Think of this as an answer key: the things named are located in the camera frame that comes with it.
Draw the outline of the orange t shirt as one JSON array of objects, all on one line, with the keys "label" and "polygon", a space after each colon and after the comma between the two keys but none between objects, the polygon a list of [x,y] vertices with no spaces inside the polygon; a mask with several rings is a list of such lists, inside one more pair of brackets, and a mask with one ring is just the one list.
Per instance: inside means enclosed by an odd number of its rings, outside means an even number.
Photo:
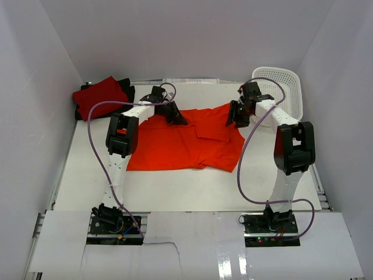
[{"label": "orange t shirt", "polygon": [[215,169],[232,172],[244,145],[233,125],[226,126],[230,105],[183,110],[188,125],[171,125],[154,115],[139,126],[138,147],[128,171]]}]

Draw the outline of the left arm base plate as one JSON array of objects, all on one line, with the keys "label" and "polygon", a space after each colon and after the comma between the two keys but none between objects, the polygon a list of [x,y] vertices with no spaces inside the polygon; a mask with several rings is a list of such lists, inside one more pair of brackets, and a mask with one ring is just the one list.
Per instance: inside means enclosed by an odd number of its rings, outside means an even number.
[{"label": "left arm base plate", "polygon": [[124,215],[116,224],[100,220],[92,214],[86,244],[105,246],[141,246],[143,238],[130,216]]}]

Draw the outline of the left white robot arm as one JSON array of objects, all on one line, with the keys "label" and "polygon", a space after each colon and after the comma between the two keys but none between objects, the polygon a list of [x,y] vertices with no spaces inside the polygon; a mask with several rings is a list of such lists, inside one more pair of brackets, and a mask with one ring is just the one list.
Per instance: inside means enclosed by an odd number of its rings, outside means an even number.
[{"label": "left white robot arm", "polygon": [[[123,192],[125,170],[129,160],[138,147],[140,125],[155,115],[163,116],[169,125],[188,125],[174,101],[176,93],[177,89],[172,83],[164,82],[159,86],[153,86],[152,91],[137,103],[102,101],[89,111],[87,132],[90,145],[108,181],[104,198],[98,207],[92,209],[92,213],[111,233],[119,233],[125,227],[124,212],[130,216],[138,232],[142,232],[138,222],[124,207],[122,199],[118,196]],[[94,146],[90,125],[94,111],[106,104],[132,106],[128,111],[114,113],[110,117],[105,139],[109,155],[108,168],[105,167]]]}]

